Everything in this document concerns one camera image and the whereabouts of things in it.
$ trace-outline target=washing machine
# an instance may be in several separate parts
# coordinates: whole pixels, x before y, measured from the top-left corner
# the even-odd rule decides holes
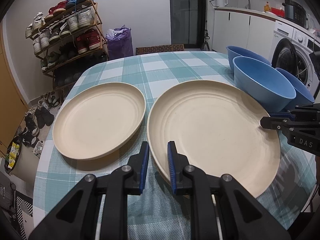
[[[296,76],[316,98],[319,79],[309,54],[320,51],[320,44],[304,32],[276,21],[269,61]]]

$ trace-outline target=white cabinet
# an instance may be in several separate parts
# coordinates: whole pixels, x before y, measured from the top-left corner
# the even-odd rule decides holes
[[[227,53],[226,46],[245,48],[249,36],[250,15],[237,12],[219,11],[214,14],[213,50]]]
[[[274,21],[251,15],[247,49],[268,59],[274,28]]]

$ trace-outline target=red sneaker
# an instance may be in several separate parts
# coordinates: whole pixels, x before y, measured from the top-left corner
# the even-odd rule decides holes
[[[57,5],[54,7],[51,7],[49,9],[49,14],[44,18],[44,21],[47,23],[48,21],[50,21],[53,18],[53,11],[57,8]]]
[[[55,10],[53,11],[53,16],[56,17],[57,15],[61,14],[66,10],[66,4],[68,1],[63,1],[57,4]]]
[[[86,39],[84,38],[84,33],[76,38],[76,46],[79,54],[88,51]]]
[[[96,49],[100,46],[100,36],[97,29],[92,28],[83,34],[83,39],[88,40],[89,49]]]

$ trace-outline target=table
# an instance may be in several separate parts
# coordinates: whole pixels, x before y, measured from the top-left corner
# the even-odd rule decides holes
[[[125,82],[136,86],[144,94],[147,104],[145,119],[127,144],[95,161],[76,161],[63,157],[54,146],[51,128],[36,173],[33,198],[35,226],[85,174],[109,174],[126,164],[130,155],[138,153],[142,141],[147,140],[147,117],[156,98],[173,85],[194,79],[234,85],[228,56],[203,51],[165,52],[112,60],[86,70],[63,106],[92,86]],[[316,183],[316,164],[314,155],[288,145],[281,132],[279,137],[281,162],[278,173],[257,199],[288,229]],[[129,238],[190,239],[189,216],[189,199],[172,196],[170,186],[164,182],[150,157],[143,194],[128,196]]]

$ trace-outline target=screw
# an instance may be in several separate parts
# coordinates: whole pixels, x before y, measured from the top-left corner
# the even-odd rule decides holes
[[[185,166],[185,169],[186,169],[186,171],[188,171],[188,172],[192,172],[192,171],[195,170],[194,166],[192,166],[192,165],[187,165],[187,166]]]
[[[91,182],[94,180],[94,176],[92,174],[88,174],[84,177],[84,180],[87,182]]]
[[[131,170],[131,166],[130,165],[124,165],[122,166],[121,170],[123,170],[124,172],[128,172]]]
[[[222,179],[228,182],[232,180],[232,176],[230,174],[223,174]]]

